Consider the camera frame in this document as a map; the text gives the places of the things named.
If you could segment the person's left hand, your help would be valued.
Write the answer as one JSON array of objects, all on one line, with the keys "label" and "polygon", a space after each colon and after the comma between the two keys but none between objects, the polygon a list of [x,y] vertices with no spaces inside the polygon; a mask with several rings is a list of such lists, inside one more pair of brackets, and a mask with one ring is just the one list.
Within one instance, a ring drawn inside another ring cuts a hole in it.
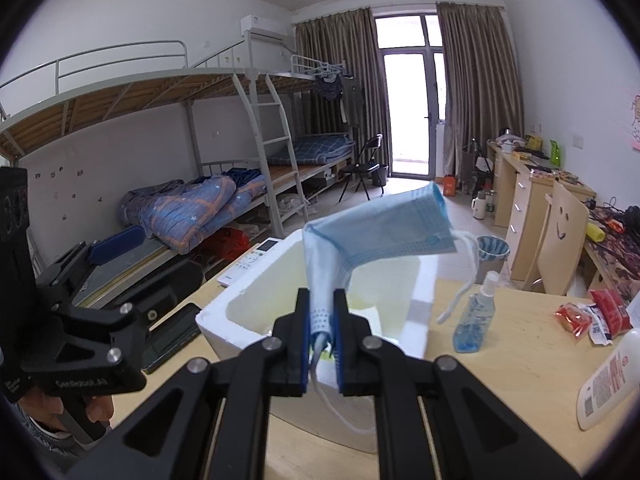
[{"label": "person's left hand", "polygon": [[[67,428],[60,421],[65,411],[65,405],[56,396],[47,396],[38,388],[32,388],[17,404],[30,418],[38,422],[41,427],[56,431],[66,431]],[[90,396],[85,400],[86,415],[90,422],[110,423],[114,416],[113,399],[110,396]]]}]

